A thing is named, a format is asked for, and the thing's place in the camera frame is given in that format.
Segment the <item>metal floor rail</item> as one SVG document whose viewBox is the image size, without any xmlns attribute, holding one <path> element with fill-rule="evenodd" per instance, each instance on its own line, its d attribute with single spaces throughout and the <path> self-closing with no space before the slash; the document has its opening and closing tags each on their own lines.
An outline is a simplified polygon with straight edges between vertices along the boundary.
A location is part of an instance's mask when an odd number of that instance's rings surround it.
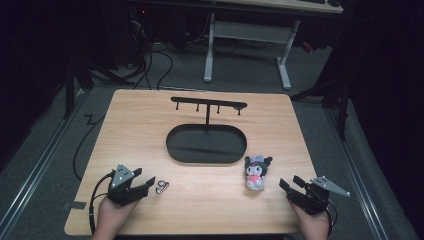
<svg viewBox="0 0 424 240">
<path fill-rule="evenodd" d="M 61 91 L 55 102 L 31 127 L 30 133 L 11 162 L 0 173 L 0 240 L 6 240 L 47 171 L 57 146 L 75 112 L 88 97 L 89 90 L 78 90 L 68 117 L 66 95 Z"/>
<path fill-rule="evenodd" d="M 347 169 L 356 198 L 358 199 L 374 240 L 388 240 L 387 232 L 381 222 L 374 201 L 371 199 L 371 196 L 366 189 L 365 183 L 361 178 L 360 172 L 358 171 L 348 145 L 338 133 L 337 121 L 333 112 L 328 109 L 324 109 L 323 112 L 342 151 L 342 160 Z"/>
</svg>

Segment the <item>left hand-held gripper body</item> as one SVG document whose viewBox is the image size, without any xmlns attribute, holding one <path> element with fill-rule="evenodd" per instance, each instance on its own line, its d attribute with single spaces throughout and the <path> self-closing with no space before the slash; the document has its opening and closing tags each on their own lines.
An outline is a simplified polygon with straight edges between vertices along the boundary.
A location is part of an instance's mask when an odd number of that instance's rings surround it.
<svg viewBox="0 0 424 240">
<path fill-rule="evenodd" d="M 107 198 L 113 203 L 126 206 L 144 197 L 139 193 L 139 187 L 132 187 L 133 171 L 119 164 L 109 184 Z"/>
</svg>

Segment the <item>black metal stand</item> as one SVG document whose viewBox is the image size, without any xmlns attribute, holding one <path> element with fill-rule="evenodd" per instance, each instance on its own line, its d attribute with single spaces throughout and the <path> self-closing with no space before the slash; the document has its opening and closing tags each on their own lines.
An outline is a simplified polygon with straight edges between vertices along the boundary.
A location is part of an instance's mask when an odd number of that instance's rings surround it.
<svg viewBox="0 0 424 240">
<path fill-rule="evenodd" d="M 349 99 L 350 83 L 348 80 L 330 80 L 325 83 L 317 84 L 301 93 L 295 94 L 290 97 L 292 101 L 299 101 L 308 96 L 322 95 L 321 106 L 323 108 L 338 109 L 336 118 L 336 130 L 339 137 L 345 141 L 345 125 L 348 117 L 348 99 Z"/>
<path fill-rule="evenodd" d="M 74 109 L 75 104 L 75 85 L 77 82 L 83 90 L 91 90 L 94 82 L 89 70 L 90 62 L 85 58 L 71 59 L 66 65 L 66 101 L 65 101 L 65 114 L 64 119 L 67 119 Z"/>
</svg>

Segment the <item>silver carabiner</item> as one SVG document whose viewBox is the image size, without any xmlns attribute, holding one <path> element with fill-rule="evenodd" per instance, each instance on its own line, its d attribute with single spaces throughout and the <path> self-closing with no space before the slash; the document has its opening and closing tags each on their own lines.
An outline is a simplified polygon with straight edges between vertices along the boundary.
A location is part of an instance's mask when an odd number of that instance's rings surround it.
<svg viewBox="0 0 424 240">
<path fill-rule="evenodd" d="M 157 186 L 156 186 L 156 189 L 155 189 L 156 193 L 162 194 L 169 187 L 169 185 L 170 185 L 170 183 L 168 181 L 160 180 L 157 183 Z"/>
</svg>

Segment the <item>black and white plush toy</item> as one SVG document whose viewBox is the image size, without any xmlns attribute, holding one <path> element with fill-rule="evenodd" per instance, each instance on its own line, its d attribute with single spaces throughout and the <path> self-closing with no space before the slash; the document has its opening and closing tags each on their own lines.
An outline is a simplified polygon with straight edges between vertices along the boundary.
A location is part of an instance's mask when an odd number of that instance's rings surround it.
<svg viewBox="0 0 424 240">
<path fill-rule="evenodd" d="M 258 155 L 245 157 L 246 186 L 249 190 L 262 191 L 265 188 L 264 178 L 272 160 L 273 158 L 271 156 L 264 157 Z"/>
</svg>

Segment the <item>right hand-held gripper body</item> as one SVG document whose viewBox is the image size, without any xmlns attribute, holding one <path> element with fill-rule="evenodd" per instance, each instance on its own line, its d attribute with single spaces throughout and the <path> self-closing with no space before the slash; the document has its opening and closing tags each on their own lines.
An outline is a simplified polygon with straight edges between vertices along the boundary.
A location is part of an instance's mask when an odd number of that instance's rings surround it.
<svg viewBox="0 0 424 240">
<path fill-rule="evenodd" d="M 327 210 L 330 193 L 340 194 L 345 197 L 351 196 L 349 191 L 342 189 L 325 176 L 311 179 L 309 183 L 306 182 L 306 186 L 303 189 L 305 190 L 304 193 L 293 189 L 293 195 L 289 196 L 289 200 L 309 215 L 315 215 Z"/>
</svg>

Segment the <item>person's left hand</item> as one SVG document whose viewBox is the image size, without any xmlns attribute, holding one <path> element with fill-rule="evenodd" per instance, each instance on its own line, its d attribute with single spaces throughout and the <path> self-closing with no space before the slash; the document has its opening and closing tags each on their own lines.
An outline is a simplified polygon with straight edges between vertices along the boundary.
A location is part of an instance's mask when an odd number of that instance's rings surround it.
<svg viewBox="0 0 424 240">
<path fill-rule="evenodd" d="M 97 227 L 91 240 L 114 240 L 138 203 L 120 206 L 105 197 L 99 204 Z"/>
</svg>

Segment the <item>person's right hand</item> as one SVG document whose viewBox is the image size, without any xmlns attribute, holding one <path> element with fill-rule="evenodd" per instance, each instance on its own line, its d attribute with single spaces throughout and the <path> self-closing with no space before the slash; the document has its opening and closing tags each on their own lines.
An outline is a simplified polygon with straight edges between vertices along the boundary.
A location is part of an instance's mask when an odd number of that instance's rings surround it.
<svg viewBox="0 0 424 240">
<path fill-rule="evenodd" d="M 289 202 L 298 218 L 299 228 L 304 240 L 327 240 L 330 229 L 329 217 L 326 212 L 309 215 L 296 204 Z"/>
</svg>

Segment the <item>black hook rack with tray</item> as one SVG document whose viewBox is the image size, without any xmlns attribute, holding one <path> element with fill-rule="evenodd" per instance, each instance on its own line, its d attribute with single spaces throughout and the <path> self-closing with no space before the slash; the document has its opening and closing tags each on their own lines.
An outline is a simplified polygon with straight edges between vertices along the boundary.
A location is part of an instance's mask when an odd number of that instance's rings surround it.
<svg viewBox="0 0 424 240">
<path fill-rule="evenodd" d="M 177 97 L 170 98 L 179 109 L 180 103 L 206 106 L 204 124 L 181 124 L 167 135 L 168 154 L 180 163 L 189 164 L 232 164 L 239 161 L 247 149 L 247 138 L 243 131 L 231 125 L 211 124 L 211 107 L 230 107 L 240 113 L 248 106 L 245 102 L 213 99 Z"/>
</svg>

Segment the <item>white-legged desk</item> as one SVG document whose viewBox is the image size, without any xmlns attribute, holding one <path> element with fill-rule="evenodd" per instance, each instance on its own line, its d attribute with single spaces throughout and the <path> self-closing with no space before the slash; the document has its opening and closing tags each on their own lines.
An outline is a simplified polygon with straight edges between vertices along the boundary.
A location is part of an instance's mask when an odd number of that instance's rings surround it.
<svg viewBox="0 0 424 240">
<path fill-rule="evenodd" d="M 245 7 L 261 7 L 265 10 L 281 10 L 287 13 L 298 14 L 342 14 L 340 5 L 332 5 L 330 0 L 212 0 L 212 5 L 217 3 L 234 3 Z M 300 25 L 300 18 L 295 17 L 288 27 L 271 26 L 259 23 L 239 23 L 227 20 L 216 20 L 215 14 L 210 14 L 208 52 L 205 61 L 204 81 L 209 83 L 213 77 L 214 39 L 225 38 L 246 40 L 255 42 L 282 44 L 285 49 L 280 56 L 276 57 L 277 67 L 285 90 L 291 89 L 290 79 L 287 73 L 286 61 L 291 51 L 293 42 Z"/>
</svg>

